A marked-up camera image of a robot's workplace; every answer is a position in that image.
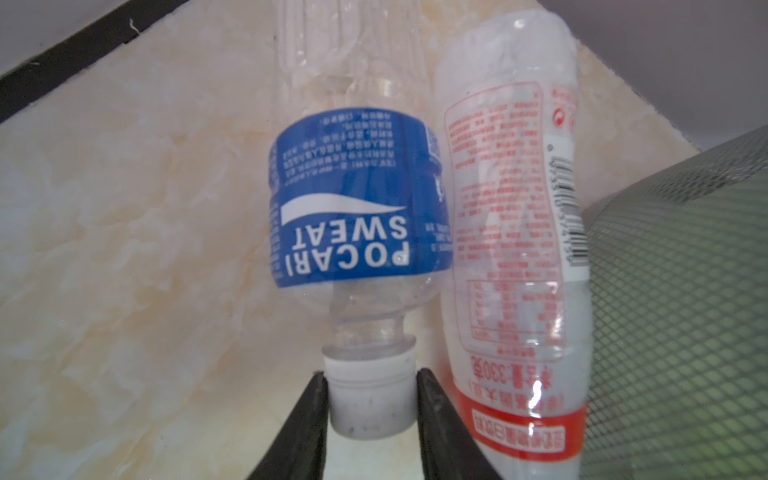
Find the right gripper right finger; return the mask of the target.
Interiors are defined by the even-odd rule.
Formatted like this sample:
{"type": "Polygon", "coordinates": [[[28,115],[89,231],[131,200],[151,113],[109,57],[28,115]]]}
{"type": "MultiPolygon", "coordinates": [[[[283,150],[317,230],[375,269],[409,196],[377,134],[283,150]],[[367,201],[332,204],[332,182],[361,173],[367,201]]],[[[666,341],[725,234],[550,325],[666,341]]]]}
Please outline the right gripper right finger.
{"type": "Polygon", "coordinates": [[[421,464],[427,480],[500,480],[433,372],[416,375],[421,464]]]}

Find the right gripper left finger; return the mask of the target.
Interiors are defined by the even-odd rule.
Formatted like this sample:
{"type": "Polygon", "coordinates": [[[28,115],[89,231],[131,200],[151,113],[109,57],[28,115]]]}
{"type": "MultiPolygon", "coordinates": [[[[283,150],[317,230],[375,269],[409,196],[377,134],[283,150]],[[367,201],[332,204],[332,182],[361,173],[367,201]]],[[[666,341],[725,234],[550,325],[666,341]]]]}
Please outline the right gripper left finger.
{"type": "Polygon", "coordinates": [[[248,480],[323,478],[329,399],[327,381],[315,372],[248,480]]]}

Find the red cap white bottle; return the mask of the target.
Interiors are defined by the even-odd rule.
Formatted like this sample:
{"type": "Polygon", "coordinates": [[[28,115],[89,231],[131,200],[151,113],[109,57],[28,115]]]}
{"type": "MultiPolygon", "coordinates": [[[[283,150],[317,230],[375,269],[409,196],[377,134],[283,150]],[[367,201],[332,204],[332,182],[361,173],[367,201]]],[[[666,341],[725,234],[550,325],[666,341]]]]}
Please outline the red cap white bottle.
{"type": "Polygon", "coordinates": [[[521,10],[454,40],[435,72],[454,244],[441,302],[456,400],[505,479],[575,479],[592,358],[575,192],[575,41],[521,10]]]}

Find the Pocari Sweat bottle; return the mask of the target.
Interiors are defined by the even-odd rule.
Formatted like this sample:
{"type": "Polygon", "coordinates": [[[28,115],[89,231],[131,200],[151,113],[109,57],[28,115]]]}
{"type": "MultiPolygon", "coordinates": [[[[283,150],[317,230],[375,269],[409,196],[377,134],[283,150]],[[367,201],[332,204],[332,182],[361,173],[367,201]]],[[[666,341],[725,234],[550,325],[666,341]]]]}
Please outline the Pocari Sweat bottle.
{"type": "Polygon", "coordinates": [[[330,421],[386,438],[416,420],[405,316],[452,264],[415,1],[278,1],[269,155],[277,287],[328,320],[330,421]]]}

